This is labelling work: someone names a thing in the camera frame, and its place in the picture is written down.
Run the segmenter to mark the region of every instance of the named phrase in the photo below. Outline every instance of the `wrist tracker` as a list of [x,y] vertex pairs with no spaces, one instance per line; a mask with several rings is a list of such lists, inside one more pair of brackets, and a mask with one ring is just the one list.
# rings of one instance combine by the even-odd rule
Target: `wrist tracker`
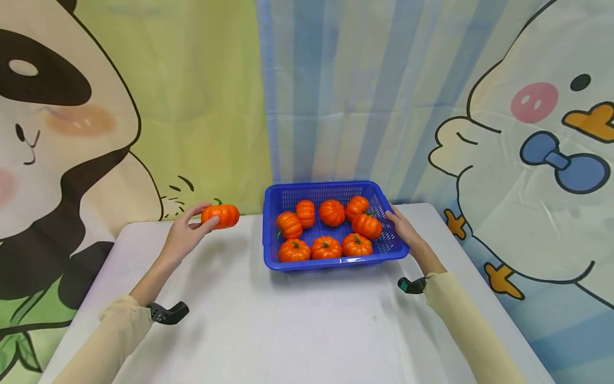
[[421,277],[416,281],[411,281],[407,277],[401,277],[398,279],[397,286],[405,293],[419,295],[426,288],[426,277]]
[[183,301],[178,302],[171,309],[166,309],[156,303],[148,305],[147,308],[151,310],[152,320],[165,325],[175,325],[190,313],[190,309]]

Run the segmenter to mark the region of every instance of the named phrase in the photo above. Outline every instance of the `basket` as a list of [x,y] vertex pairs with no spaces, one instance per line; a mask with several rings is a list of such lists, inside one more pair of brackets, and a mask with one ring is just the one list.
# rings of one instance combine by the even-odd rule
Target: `basket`
[[[340,243],[349,233],[352,225],[346,219],[338,227],[329,227],[319,218],[318,208],[326,200],[334,198],[343,204],[361,195],[369,200],[369,211],[382,222],[383,231],[377,240],[373,240],[373,254],[367,256],[339,257],[335,259],[307,260],[297,262],[279,262],[279,247],[285,239],[277,238],[277,217],[285,211],[294,212],[300,200],[308,199],[316,205],[316,223],[305,229],[300,237],[309,246],[320,236],[332,236]],[[372,181],[313,182],[304,184],[277,184],[267,188],[262,216],[262,245],[264,261],[267,267],[276,271],[291,272],[320,268],[349,267],[353,265],[379,264],[387,260],[402,259],[409,253],[409,247],[401,240],[394,225],[386,218],[390,204],[379,185]]]

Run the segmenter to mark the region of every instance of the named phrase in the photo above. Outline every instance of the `toy pumpkin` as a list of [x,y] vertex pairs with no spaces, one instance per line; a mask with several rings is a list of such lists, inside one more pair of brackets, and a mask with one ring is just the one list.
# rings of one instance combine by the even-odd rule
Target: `toy pumpkin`
[[338,227],[345,220],[343,205],[337,200],[326,200],[320,204],[320,219],[329,227]]
[[282,263],[305,261],[311,257],[311,249],[303,240],[291,238],[279,247],[278,256]]
[[371,240],[359,233],[350,233],[345,236],[341,248],[345,256],[363,256],[373,253]]
[[303,234],[303,226],[301,225],[298,216],[293,212],[283,212],[277,217],[277,228],[279,228],[279,235],[284,238],[299,238]]
[[316,223],[316,206],[309,200],[297,203],[297,216],[303,228],[311,228]]
[[354,218],[352,229],[354,232],[374,240],[382,234],[382,223],[371,214],[363,213]]
[[218,198],[217,205],[210,205],[203,210],[203,214],[200,215],[200,222],[204,223],[213,216],[219,216],[220,222],[214,227],[214,229],[224,229],[234,227],[239,222],[239,209],[232,204],[223,204]]
[[348,220],[352,222],[354,218],[361,213],[367,212],[369,209],[369,201],[363,196],[354,196],[350,199],[348,205],[346,205],[346,216]]
[[314,260],[341,257],[341,244],[331,236],[322,236],[313,241],[311,257]]

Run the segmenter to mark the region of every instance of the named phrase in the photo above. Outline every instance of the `white table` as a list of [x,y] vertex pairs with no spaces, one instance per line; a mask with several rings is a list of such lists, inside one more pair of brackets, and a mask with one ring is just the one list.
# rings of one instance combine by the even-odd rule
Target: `white table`
[[[430,204],[399,206],[454,272],[529,383],[553,383],[518,328]],[[50,383],[96,327],[97,316],[150,267],[170,222],[130,224],[119,238],[41,384]],[[262,217],[209,234],[157,302],[190,314],[154,324],[115,383],[475,383],[424,295],[412,257],[376,267],[287,275],[264,265]]]

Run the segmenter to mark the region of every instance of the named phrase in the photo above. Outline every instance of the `blue striped curtain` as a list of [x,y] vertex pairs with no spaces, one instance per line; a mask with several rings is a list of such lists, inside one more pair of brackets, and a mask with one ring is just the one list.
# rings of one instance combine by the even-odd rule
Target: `blue striped curtain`
[[[428,162],[435,130],[467,115],[476,81],[545,3],[258,0],[274,182],[371,179],[395,202],[458,213],[456,178]],[[461,242],[483,274],[500,264]],[[572,284],[511,280],[525,299],[499,298],[554,379],[612,382],[614,310]]]

